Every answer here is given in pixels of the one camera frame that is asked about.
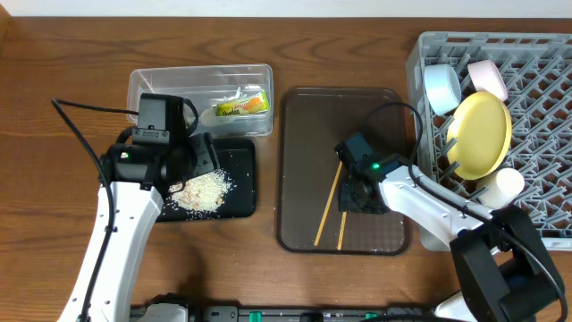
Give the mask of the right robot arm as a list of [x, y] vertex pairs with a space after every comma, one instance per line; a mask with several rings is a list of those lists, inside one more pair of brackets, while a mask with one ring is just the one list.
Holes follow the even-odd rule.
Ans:
[[492, 209], [449, 191], [405, 158], [375, 152], [357, 132], [335, 147], [349, 177], [339, 205], [350, 212], [393, 211], [450, 251], [460, 290], [427, 321], [533, 321], [553, 302], [568, 316], [565, 285], [525, 211]]

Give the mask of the rice food waste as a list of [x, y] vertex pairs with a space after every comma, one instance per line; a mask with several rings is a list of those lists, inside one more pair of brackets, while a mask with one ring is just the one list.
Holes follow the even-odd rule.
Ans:
[[213, 214], [225, 203], [225, 198], [236, 187], [222, 169], [180, 182], [169, 188], [167, 205], [185, 210], [191, 215]]

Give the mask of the yellow plate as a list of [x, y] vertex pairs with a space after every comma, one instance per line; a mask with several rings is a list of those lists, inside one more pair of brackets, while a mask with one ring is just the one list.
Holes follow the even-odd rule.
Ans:
[[464, 99], [453, 114], [446, 142], [454, 140], [446, 156], [454, 173], [465, 180], [491, 174], [508, 153], [512, 121], [505, 104], [493, 94], [476, 92]]

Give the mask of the green orange snack wrapper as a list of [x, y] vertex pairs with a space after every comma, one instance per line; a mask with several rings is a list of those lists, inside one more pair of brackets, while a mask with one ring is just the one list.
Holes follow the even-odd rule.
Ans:
[[242, 114], [261, 114], [270, 109], [268, 97], [264, 91], [255, 95], [240, 97], [223, 102], [214, 107], [216, 116], [230, 116]]

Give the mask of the white cup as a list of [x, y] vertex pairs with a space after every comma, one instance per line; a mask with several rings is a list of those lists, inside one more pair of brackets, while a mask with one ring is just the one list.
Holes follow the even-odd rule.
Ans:
[[524, 189], [524, 176], [514, 168], [505, 167], [488, 174], [476, 185], [479, 190], [485, 188], [477, 199], [489, 208], [500, 209], [512, 202]]

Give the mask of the light blue bowl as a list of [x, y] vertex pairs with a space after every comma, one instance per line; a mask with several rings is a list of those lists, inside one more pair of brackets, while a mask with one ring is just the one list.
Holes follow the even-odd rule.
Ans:
[[456, 109], [461, 102], [461, 90], [455, 70], [448, 64], [426, 66], [424, 86], [430, 107], [443, 116]]

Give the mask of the wooden chopstick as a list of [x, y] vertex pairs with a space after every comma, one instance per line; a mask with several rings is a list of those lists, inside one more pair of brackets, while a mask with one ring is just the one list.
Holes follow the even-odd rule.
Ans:
[[341, 224], [340, 224], [340, 230], [339, 230], [339, 236], [338, 236], [338, 242], [337, 242], [336, 250], [342, 250], [344, 233], [345, 233], [345, 226], [346, 226], [346, 222], [347, 222], [347, 215], [348, 215], [347, 211], [344, 211], [341, 214]]
[[325, 224], [326, 224], [326, 221], [327, 221], [327, 217], [328, 217], [328, 215], [329, 215], [330, 208], [331, 208], [331, 205], [332, 205], [332, 200], [333, 200], [333, 197], [334, 197], [334, 193], [336, 192], [336, 189], [337, 189], [338, 184], [339, 184], [339, 179], [340, 179], [342, 167], [343, 167], [343, 163], [340, 161], [339, 164], [338, 164], [336, 173], [335, 173], [335, 175], [334, 175], [334, 179], [333, 179], [333, 181], [332, 181], [332, 186], [331, 186], [330, 192], [329, 192], [329, 194], [328, 194], [328, 198], [327, 198], [326, 203], [325, 203], [325, 206], [324, 206], [324, 211], [323, 211], [323, 214], [322, 214], [322, 217], [321, 217], [320, 224], [319, 224], [319, 226], [318, 226], [318, 229], [317, 229], [317, 232], [316, 232], [316, 235], [315, 235], [315, 239], [314, 239], [314, 246], [315, 246], [315, 247], [319, 246], [319, 244], [320, 244], [320, 241], [321, 241], [321, 238], [322, 238], [322, 235], [323, 235], [323, 231], [324, 231], [324, 227], [325, 227]]

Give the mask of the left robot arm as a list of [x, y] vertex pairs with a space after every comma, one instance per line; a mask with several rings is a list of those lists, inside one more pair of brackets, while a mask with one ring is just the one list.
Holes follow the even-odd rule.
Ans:
[[[219, 169], [214, 142], [197, 131], [199, 116], [184, 97], [144, 93], [137, 123], [97, 156], [69, 116], [68, 101], [52, 105], [98, 171], [100, 188], [93, 232], [62, 321], [127, 321], [142, 255], [173, 185]], [[185, 111], [194, 113], [192, 122]]]

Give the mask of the white bowl with food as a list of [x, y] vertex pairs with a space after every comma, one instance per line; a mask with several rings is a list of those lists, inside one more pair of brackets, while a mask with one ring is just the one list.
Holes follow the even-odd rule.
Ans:
[[487, 91], [500, 101], [508, 99], [508, 89], [493, 61], [483, 60], [469, 64], [467, 70], [476, 91]]

